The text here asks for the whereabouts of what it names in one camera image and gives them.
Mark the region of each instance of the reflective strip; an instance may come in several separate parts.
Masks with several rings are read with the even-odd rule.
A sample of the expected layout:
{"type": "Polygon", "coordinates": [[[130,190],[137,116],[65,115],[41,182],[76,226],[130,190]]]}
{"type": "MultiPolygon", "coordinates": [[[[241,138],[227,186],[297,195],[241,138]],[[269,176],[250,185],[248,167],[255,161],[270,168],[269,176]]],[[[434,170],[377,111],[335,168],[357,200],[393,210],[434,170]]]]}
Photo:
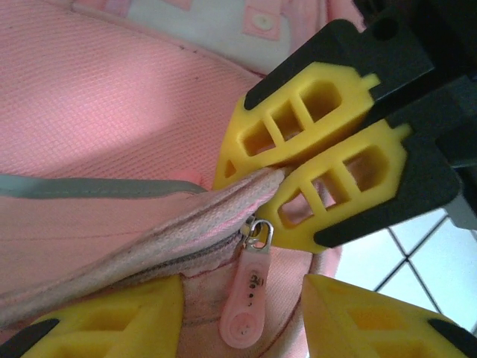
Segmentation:
{"type": "Polygon", "coordinates": [[[176,192],[205,192],[182,180],[61,178],[42,179],[0,175],[0,195],[14,198],[154,198],[176,192]]]}

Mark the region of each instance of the pink zipper pull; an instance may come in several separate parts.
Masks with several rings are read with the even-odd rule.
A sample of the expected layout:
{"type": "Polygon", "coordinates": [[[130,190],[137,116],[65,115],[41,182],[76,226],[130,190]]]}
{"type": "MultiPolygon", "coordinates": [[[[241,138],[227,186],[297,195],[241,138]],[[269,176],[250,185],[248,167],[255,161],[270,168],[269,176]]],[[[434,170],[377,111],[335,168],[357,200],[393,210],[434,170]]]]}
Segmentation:
{"type": "Polygon", "coordinates": [[[270,268],[270,246],[274,227],[267,220],[255,220],[244,241],[232,290],[222,311],[219,330],[233,348],[248,348],[259,340],[265,324],[265,287],[270,268]],[[268,226],[267,241],[258,247],[256,229],[268,226]]]}

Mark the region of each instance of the zipper teeth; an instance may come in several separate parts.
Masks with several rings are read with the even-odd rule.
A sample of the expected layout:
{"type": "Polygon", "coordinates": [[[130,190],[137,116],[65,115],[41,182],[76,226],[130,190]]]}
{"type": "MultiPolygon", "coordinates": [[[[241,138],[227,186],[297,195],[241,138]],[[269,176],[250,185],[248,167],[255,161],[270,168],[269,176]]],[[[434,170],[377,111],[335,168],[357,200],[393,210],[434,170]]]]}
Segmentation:
{"type": "Polygon", "coordinates": [[[234,233],[226,237],[225,239],[222,239],[219,242],[216,242],[215,244],[209,246],[208,248],[203,248],[202,250],[196,251],[192,254],[178,257],[177,259],[169,260],[164,263],[160,263],[159,265],[151,266],[150,268],[147,268],[145,270],[132,274],[131,276],[127,276],[123,278],[122,280],[118,281],[117,283],[114,283],[114,286],[116,284],[121,285],[121,283],[123,283],[126,280],[129,281],[134,279],[140,279],[141,276],[150,274],[155,271],[159,271],[161,269],[165,269],[166,267],[169,267],[169,266],[176,266],[176,265],[184,264],[189,261],[193,261],[197,259],[202,259],[201,261],[203,261],[206,259],[206,256],[214,254],[217,251],[222,251],[226,249],[228,246],[233,247],[235,249],[243,241],[244,241],[244,237],[240,233],[234,233]]]}

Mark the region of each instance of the yellow clamp jaw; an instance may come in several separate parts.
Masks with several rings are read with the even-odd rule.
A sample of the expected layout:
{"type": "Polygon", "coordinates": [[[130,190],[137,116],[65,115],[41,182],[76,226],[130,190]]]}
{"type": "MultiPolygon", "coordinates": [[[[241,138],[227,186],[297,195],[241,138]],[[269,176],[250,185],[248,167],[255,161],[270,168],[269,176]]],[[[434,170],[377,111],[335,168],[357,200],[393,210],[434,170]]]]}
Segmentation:
{"type": "Polygon", "coordinates": [[[214,189],[267,166],[293,172],[258,212],[277,229],[274,245],[321,252],[313,235],[396,195],[407,125],[385,120],[356,131],[373,106],[375,75],[311,63],[251,110],[238,101],[221,147],[214,189]],[[295,220],[287,206],[306,200],[295,220]]]}
{"type": "Polygon", "coordinates": [[[477,339],[447,317],[317,274],[301,295],[310,358],[477,357],[477,339]]]}
{"type": "Polygon", "coordinates": [[[174,358],[182,315],[179,275],[159,278],[44,315],[4,349],[22,358],[174,358]]]}

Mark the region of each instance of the hole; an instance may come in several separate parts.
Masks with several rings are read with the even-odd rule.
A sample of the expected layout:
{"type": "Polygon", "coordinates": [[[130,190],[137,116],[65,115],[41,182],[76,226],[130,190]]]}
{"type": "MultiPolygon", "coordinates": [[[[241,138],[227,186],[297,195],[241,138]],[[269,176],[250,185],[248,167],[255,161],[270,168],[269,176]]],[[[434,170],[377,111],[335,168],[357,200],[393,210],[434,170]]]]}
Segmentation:
{"type": "Polygon", "coordinates": [[[89,315],[81,330],[124,330],[137,314],[135,307],[109,307],[89,315]]]}
{"type": "Polygon", "coordinates": [[[237,172],[236,167],[232,164],[230,160],[225,164],[225,178],[228,179],[237,172]]]}
{"type": "Polygon", "coordinates": [[[333,207],[346,203],[350,199],[341,182],[332,172],[326,172],[314,179],[312,183],[326,210],[331,210],[333,207]]]}
{"type": "Polygon", "coordinates": [[[278,210],[282,223],[287,228],[293,228],[313,216],[312,208],[300,190],[297,190],[289,201],[278,210]]]}
{"type": "Polygon", "coordinates": [[[328,148],[338,144],[345,140],[349,136],[356,132],[357,127],[362,122],[364,116],[358,116],[354,120],[348,122],[346,125],[340,128],[339,131],[334,131],[328,136],[324,137],[319,142],[315,142],[310,146],[304,148],[293,156],[290,156],[286,160],[278,163],[278,166],[301,166],[304,162],[316,157],[319,153],[322,153],[328,148]]]}
{"type": "Polygon", "coordinates": [[[250,129],[247,136],[243,139],[243,145],[249,157],[275,148],[274,140],[262,121],[250,129]]]}
{"type": "Polygon", "coordinates": [[[391,17],[379,20],[373,26],[373,36],[378,41],[388,41],[397,35],[399,24],[391,17]]]}
{"type": "Polygon", "coordinates": [[[285,141],[290,140],[299,134],[299,132],[303,131],[290,102],[286,102],[278,110],[275,110],[271,116],[285,141]]]}
{"type": "Polygon", "coordinates": [[[346,160],[344,165],[362,192],[382,183],[389,169],[388,160],[377,146],[366,148],[346,160]]]}
{"type": "Polygon", "coordinates": [[[341,104],[338,89],[331,82],[314,82],[302,91],[301,98],[313,122],[318,122],[341,104]]]}
{"type": "Polygon", "coordinates": [[[383,306],[357,307],[348,310],[360,330],[404,330],[402,317],[397,311],[383,306]]]}
{"type": "Polygon", "coordinates": [[[380,358],[432,358],[436,352],[424,342],[400,340],[398,342],[374,342],[373,348],[380,358]]]}

